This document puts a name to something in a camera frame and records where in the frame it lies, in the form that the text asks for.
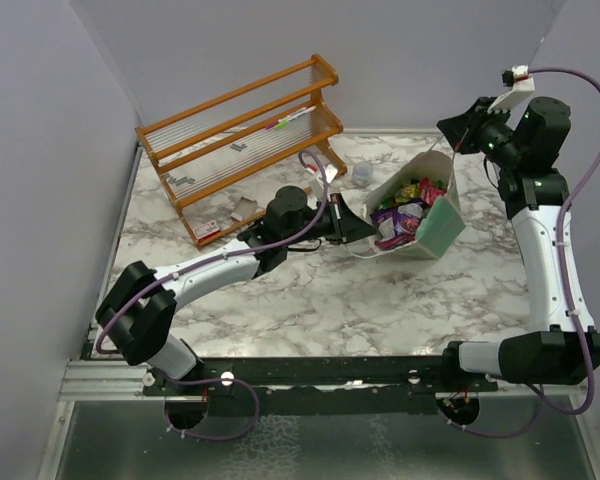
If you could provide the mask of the red white staple box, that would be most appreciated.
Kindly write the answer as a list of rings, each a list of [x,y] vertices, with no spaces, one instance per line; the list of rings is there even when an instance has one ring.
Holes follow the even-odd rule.
[[[213,237],[221,231],[219,225],[215,221],[210,221],[197,226],[193,229],[194,237],[197,240],[203,240],[209,237]]]

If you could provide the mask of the open small cardboard box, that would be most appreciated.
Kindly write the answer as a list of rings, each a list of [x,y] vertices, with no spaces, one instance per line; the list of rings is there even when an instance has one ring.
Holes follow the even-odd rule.
[[[258,211],[258,202],[250,197],[241,196],[235,204],[234,210],[232,211],[230,218],[234,222],[242,222]]]

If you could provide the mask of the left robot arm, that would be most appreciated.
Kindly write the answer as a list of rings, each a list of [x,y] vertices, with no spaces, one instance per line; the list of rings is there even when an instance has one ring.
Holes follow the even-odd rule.
[[[200,385],[202,361],[171,334],[173,318],[195,300],[233,283],[263,276],[283,263],[304,241],[340,245],[374,235],[339,193],[323,196],[310,208],[304,190],[279,189],[265,214],[226,245],[190,261],[150,268],[128,265],[99,305],[95,319],[131,366],[145,363],[166,375],[175,392],[186,395]]]

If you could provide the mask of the orange wooden two-tier rack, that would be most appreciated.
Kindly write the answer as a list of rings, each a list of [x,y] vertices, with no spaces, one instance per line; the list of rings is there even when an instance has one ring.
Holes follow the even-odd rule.
[[[195,226],[188,209],[221,190],[269,168],[302,149],[316,148],[335,168],[347,171],[330,145],[343,124],[323,91],[339,81],[319,54],[199,105],[137,128],[136,135],[197,248],[261,217],[256,211],[222,228]]]

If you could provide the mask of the purple snack packet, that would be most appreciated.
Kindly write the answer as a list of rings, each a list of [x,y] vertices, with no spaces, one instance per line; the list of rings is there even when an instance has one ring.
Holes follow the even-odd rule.
[[[370,216],[377,229],[379,242],[412,241],[426,209],[421,199],[384,208],[373,212]]]

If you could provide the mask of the white green paper bag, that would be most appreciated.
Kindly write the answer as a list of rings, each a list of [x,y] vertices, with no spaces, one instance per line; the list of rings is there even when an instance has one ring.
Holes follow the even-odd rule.
[[[394,257],[406,261],[439,260],[465,229],[459,205],[454,158],[446,153],[431,147],[416,154],[362,200],[358,214],[372,224],[370,216],[373,212],[384,209],[380,207],[380,203],[385,197],[409,180],[423,178],[441,181],[446,194],[438,198],[433,206],[425,204],[425,213],[414,240],[379,242],[376,229],[375,236],[348,245],[347,252],[359,259]]]

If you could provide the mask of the grey staple strip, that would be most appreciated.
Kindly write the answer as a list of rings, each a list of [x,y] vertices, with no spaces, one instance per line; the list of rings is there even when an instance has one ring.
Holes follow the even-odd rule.
[[[195,179],[190,178],[189,176],[176,177],[169,174],[166,175],[166,180],[170,185],[174,185],[176,187],[181,185],[194,185],[196,182]]]
[[[233,150],[235,150],[235,151],[237,151],[237,152],[241,152],[244,149],[246,149],[247,146],[246,146],[246,144],[236,144],[236,143],[233,143],[233,144],[230,145],[230,148],[233,149]]]

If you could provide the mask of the grey staple strip lower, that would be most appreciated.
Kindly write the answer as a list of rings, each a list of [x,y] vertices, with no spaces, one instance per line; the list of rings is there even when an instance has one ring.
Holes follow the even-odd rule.
[[[194,185],[196,182],[195,179],[190,178],[189,176],[176,177],[169,174],[166,175],[166,180],[170,185],[174,185],[176,187],[181,185]]]

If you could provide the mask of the grey staple strip upper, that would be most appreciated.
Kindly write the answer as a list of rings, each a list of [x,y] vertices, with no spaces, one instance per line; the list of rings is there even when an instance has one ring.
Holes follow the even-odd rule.
[[[233,149],[233,150],[235,150],[235,151],[237,151],[237,152],[241,152],[244,149],[246,149],[247,146],[246,146],[246,144],[236,144],[236,143],[233,143],[233,144],[230,145],[230,148]]]

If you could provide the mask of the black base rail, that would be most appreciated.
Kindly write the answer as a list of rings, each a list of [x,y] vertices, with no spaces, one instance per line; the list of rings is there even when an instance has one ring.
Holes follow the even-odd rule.
[[[216,417],[434,414],[439,397],[494,392],[448,355],[206,358],[191,380],[154,371],[145,396]]]

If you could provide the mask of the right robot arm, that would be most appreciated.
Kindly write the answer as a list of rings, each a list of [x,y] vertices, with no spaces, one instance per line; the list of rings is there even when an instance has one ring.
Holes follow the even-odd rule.
[[[554,168],[570,131],[571,110],[551,97],[528,104],[516,128],[502,98],[480,97],[437,126],[455,152],[481,153],[499,169],[505,204],[526,271],[530,332],[496,342],[451,342],[441,383],[461,391],[479,375],[509,383],[591,382],[600,365],[600,332],[582,298],[569,240],[573,191]]]

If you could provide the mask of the small clear plastic cup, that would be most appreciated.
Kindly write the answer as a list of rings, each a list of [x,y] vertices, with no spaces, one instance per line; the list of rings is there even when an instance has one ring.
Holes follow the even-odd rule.
[[[351,181],[359,187],[365,188],[372,182],[374,169],[373,165],[367,161],[357,162],[352,169]]]

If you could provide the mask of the yellow green snack packet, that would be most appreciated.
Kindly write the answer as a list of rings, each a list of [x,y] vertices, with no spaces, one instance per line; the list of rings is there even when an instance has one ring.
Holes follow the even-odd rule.
[[[420,180],[419,179],[411,179],[404,185],[402,185],[398,190],[396,190],[393,194],[385,197],[381,203],[381,208],[390,208],[402,204],[406,204],[410,200],[416,199],[420,197]]]

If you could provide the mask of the red pink snack packet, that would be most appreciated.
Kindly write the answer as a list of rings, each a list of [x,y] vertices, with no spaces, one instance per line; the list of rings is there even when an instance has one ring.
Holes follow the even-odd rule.
[[[433,206],[435,201],[446,194],[441,181],[423,178],[418,182],[419,198],[427,205]]]

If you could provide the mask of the aluminium frame rail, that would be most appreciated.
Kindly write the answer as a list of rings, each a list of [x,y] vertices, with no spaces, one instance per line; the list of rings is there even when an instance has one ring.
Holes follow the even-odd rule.
[[[131,401],[143,397],[144,365],[123,361],[70,361],[61,382],[61,401]]]

